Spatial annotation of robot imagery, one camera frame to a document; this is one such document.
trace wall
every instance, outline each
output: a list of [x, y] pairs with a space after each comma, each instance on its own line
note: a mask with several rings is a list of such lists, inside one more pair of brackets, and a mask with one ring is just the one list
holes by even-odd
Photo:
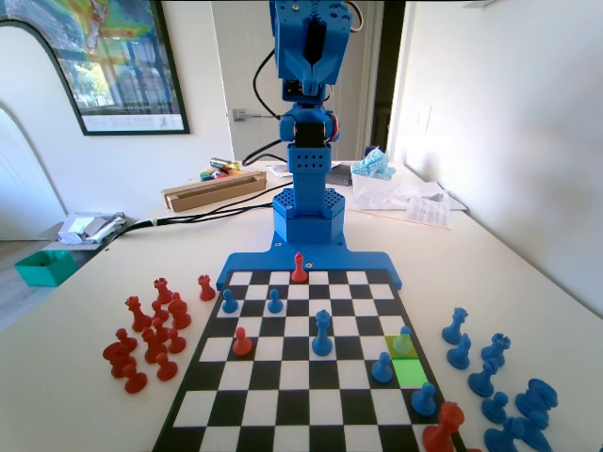
[[603, 2], [462, 6], [416, 3], [397, 158], [603, 315]]
[[17, 119], [68, 212], [125, 211], [139, 218], [212, 156], [232, 158], [218, 46], [209, 2], [164, 2], [191, 134], [84, 137], [38, 42], [0, 28], [0, 103]]

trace blue object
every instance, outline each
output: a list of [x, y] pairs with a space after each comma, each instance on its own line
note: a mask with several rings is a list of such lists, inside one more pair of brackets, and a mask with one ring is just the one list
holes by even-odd
[[505, 406], [509, 403], [509, 398], [505, 393], [498, 392], [494, 394], [494, 399], [486, 399], [481, 403], [481, 412], [490, 422], [502, 424], [507, 418]]
[[423, 384], [423, 387], [414, 391], [411, 395], [411, 405], [413, 410], [423, 417], [430, 417], [435, 414], [435, 388], [431, 383]]
[[494, 358], [488, 358], [483, 363], [483, 370], [478, 374], [471, 374], [467, 379], [471, 391], [480, 397], [489, 397], [494, 393], [494, 385], [490, 378], [498, 371], [498, 363]]
[[224, 302], [222, 303], [222, 310], [227, 313], [233, 313], [238, 309], [238, 301], [233, 297], [233, 292], [230, 289], [224, 291]]
[[467, 333], [461, 337], [461, 342], [456, 348], [451, 348], [446, 354], [446, 359], [453, 367], [457, 369], [467, 369], [469, 366], [469, 349], [471, 348], [471, 339]]
[[513, 440], [524, 436], [523, 423], [516, 418], [508, 417], [503, 425], [503, 430], [488, 428], [483, 435], [483, 441], [489, 452], [516, 452], [517, 447]]
[[331, 325], [331, 315], [323, 309], [317, 314], [318, 336], [312, 340], [312, 350], [318, 356], [327, 356], [333, 349], [333, 341], [328, 335], [329, 325]]
[[276, 289], [270, 290], [270, 298], [268, 310], [273, 314], [280, 313], [283, 310], [283, 302], [279, 299], [279, 291]]
[[461, 342], [461, 324], [464, 319], [468, 316], [468, 313], [463, 308], [454, 308], [454, 314], [452, 315], [452, 323], [449, 327], [445, 327], [442, 330], [442, 337], [449, 344], [458, 346]]
[[511, 346], [511, 339], [497, 332], [492, 336], [492, 345], [481, 349], [481, 358], [487, 360], [488, 358], [496, 358], [498, 367], [502, 367], [505, 364], [505, 357], [502, 356], [502, 352]]
[[394, 371], [389, 365], [391, 361], [389, 353], [382, 351], [381, 355], [379, 355], [379, 360], [372, 365], [370, 373], [373, 374], [373, 378], [379, 383], [386, 384], [394, 378]]

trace teal bin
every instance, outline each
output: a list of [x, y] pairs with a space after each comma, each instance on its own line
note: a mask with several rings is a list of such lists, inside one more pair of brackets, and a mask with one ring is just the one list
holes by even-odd
[[27, 285], [58, 287], [77, 271], [69, 251], [39, 251], [15, 264]]

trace black square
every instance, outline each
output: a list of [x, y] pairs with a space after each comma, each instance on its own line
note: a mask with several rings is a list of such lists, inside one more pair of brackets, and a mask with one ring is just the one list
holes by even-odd
[[310, 424], [310, 391], [279, 391], [276, 405], [277, 426]]
[[236, 452], [272, 450], [273, 442], [274, 427], [241, 427]]
[[381, 322], [376, 315], [369, 317], [356, 317], [358, 333], [361, 336], [383, 336]]
[[346, 435], [343, 426], [310, 426], [310, 450], [345, 451]]
[[342, 389], [341, 411], [345, 425], [370, 426], [377, 424], [373, 398], [369, 389]]
[[311, 361], [310, 389], [339, 389], [337, 361]]
[[335, 353], [338, 360], [363, 360], [362, 345], [358, 336], [335, 337]]
[[253, 363], [249, 389], [279, 389], [281, 380], [280, 361], [256, 361]]
[[307, 337], [286, 337], [283, 339], [283, 361], [308, 361], [310, 342]]
[[419, 452], [413, 426], [379, 426], [383, 452]]
[[285, 317], [264, 317], [260, 327], [260, 336], [284, 336]]
[[218, 391], [207, 425], [210, 427], [240, 426], [245, 411], [247, 391]]

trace table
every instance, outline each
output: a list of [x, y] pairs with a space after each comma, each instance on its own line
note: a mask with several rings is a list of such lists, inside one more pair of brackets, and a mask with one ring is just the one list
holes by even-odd
[[[418, 181], [407, 169], [402, 175]], [[282, 182], [269, 174], [269, 186]], [[336, 189], [350, 208], [351, 188]], [[269, 202], [273, 195], [252, 203]], [[385, 214], [402, 217], [401, 212]], [[171, 215], [158, 207], [149, 218]], [[480, 350], [500, 331], [512, 345], [505, 352], [506, 364], [492, 378], [496, 390], [513, 400], [530, 378], [544, 379], [560, 400], [546, 430], [553, 448], [598, 450], [603, 440], [601, 319], [466, 213], [452, 212], [451, 226], [444, 230], [349, 211], [345, 234], [351, 250], [384, 250], [391, 256], [404, 284], [400, 295], [444, 397], [464, 410], [465, 445], [485, 452], [483, 432], [494, 426], [481, 414], [481, 398], [469, 390], [466, 378], [481, 370]], [[196, 225], [135, 231], [111, 244], [34, 311], [0, 331], [0, 449], [151, 450], [213, 305], [198, 301], [198, 276], [206, 273], [215, 281], [228, 254], [267, 250], [271, 239], [272, 212], [258, 209]], [[139, 360], [149, 384], [130, 396], [124, 380], [110, 376], [101, 354], [116, 340], [118, 328], [130, 330], [127, 297], [139, 296], [152, 313], [153, 281], [159, 277], [188, 302], [193, 323], [182, 331], [188, 345], [173, 357], [181, 371], [167, 383], [156, 379], [156, 366]], [[441, 338], [455, 306], [469, 312], [462, 328], [473, 343], [468, 371], [448, 364], [449, 345]], [[507, 413], [519, 415], [512, 402]], [[516, 444], [531, 450], [521, 441]]]

